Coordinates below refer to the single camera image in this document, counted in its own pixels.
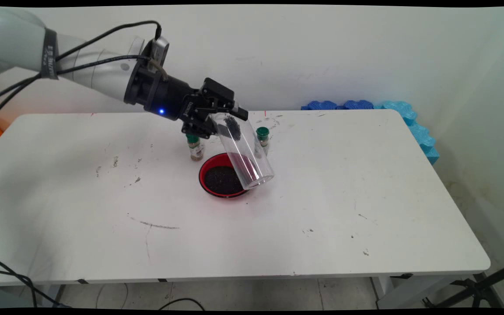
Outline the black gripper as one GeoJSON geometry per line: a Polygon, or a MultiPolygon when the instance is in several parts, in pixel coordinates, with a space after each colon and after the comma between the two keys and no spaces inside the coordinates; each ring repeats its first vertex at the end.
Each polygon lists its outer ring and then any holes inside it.
{"type": "Polygon", "coordinates": [[[139,59],[128,80],[124,102],[139,104],[149,113],[169,120],[182,120],[182,133],[208,139],[217,135],[210,114],[228,113],[248,120],[248,111],[240,108],[235,93],[212,78],[205,78],[200,88],[182,80],[164,78],[158,70],[148,70],[148,60],[139,59]]]}

